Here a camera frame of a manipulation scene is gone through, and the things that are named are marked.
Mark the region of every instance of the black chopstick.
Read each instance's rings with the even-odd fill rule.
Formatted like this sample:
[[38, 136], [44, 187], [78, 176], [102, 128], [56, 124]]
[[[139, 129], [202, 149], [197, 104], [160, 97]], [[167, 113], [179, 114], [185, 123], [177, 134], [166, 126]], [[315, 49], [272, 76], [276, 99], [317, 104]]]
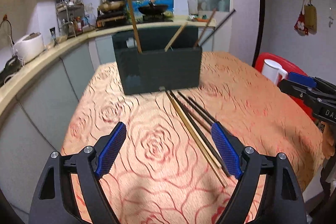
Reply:
[[200, 130], [200, 128], [197, 126], [197, 124], [195, 123], [195, 121], [190, 117], [186, 107], [181, 103], [181, 101], [179, 99], [176, 98], [175, 94], [170, 90], [169, 94], [174, 98], [174, 100], [178, 103], [178, 105], [180, 106], [180, 108], [182, 109], [182, 111], [184, 112], [185, 116], [187, 117], [187, 119], [189, 120], [189, 122], [192, 124], [192, 126], [195, 128], [196, 132], [199, 134], [199, 136], [201, 137], [201, 139], [204, 141], [205, 145], [209, 148], [209, 150], [211, 151], [211, 153], [214, 155], [214, 157], [218, 160], [218, 162], [220, 163], [222, 170], [224, 171], [225, 175], [227, 177], [230, 176], [222, 158], [220, 157], [220, 155], [217, 153], [217, 151], [213, 148], [213, 146], [211, 145], [211, 143], [208, 141], [207, 137], [203, 134], [203, 132]]
[[220, 28], [221, 26], [236, 12], [236, 9], [233, 9], [226, 18], [224, 18], [221, 23], [218, 24], [218, 26], [214, 29], [214, 31], [208, 35], [206, 39], [204, 39], [199, 46], [201, 47], [210, 37], [212, 37]]
[[211, 120], [214, 122], [217, 122], [217, 120], [209, 113], [207, 112], [203, 107], [201, 107], [193, 98], [188, 96], [189, 100], [191, 100], [200, 110], [202, 110]]
[[202, 113], [202, 111], [200, 111], [197, 106], [194, 105], [194, 103], [192, 103], [188, 98], [186, 98], [181, 92], [177, 92], [210, 126], [212, 126], [212, 124], [214, 122], [212, 122], [206, 115], [204, 115]]

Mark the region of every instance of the human hand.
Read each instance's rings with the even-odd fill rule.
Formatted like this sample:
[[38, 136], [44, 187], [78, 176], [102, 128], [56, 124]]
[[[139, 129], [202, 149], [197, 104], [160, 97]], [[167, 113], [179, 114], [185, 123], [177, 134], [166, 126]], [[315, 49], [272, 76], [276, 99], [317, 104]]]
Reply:
[[328, 123], [325, 124], [322, 135], [322, 153], [326, 159], [330, 159], [335, 154], [335, 139]]

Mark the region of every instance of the rose pattern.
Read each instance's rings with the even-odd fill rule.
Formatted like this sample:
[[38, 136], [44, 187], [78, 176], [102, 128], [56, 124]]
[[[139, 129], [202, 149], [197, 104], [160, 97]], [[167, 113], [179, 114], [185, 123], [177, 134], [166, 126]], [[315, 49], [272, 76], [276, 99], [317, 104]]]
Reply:
[[[182, 93], [260, 153], [285, 152], [304, 189], [323, 161], [322, 138], [298, 105], [226, 52], [203, 53], [200, 82], [198, 89]], [[127, 137], [100, 183], [120, 223], [215, 223], [236, 180], [225, 178], [229, 187], [221, 187], [165, 93], [124, 96], [116, 63], [101, 65], [90, 81], [62, 153], [93, 145], [119, 121], [126, 124]], [[264, 180], [259, 183], [249, 221], [263, 192]], [[89, 221], [79, 184], [73, 187], [81, 215]]]

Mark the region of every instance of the black container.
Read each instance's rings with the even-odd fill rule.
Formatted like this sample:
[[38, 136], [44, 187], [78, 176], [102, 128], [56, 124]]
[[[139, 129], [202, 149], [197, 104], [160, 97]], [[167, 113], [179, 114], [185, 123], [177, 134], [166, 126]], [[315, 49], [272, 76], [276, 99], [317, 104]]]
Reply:
[[193, 48], [198, 28], [186, 27], [167, 52], [168, 44], [179, 27], [140, 29], [142, 53], [127, 48], [133, 31], [112, 36], [121, 84], [125, 95], [194, 88], [199, 85], [201, 47]]

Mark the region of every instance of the frying pan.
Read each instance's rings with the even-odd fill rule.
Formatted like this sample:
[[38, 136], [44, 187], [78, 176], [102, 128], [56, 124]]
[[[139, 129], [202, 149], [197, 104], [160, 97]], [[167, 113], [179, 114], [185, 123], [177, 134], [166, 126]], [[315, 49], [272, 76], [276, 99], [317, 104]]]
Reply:
[[149, 2], [149, 5], [141, 6], [138, 8], [139, 12], [144, 14], [145, 16], [155, 16], [155, 15], [161, 15], [168, 9], [167, 4], [158, 4], [155, 5], [151, 2]]

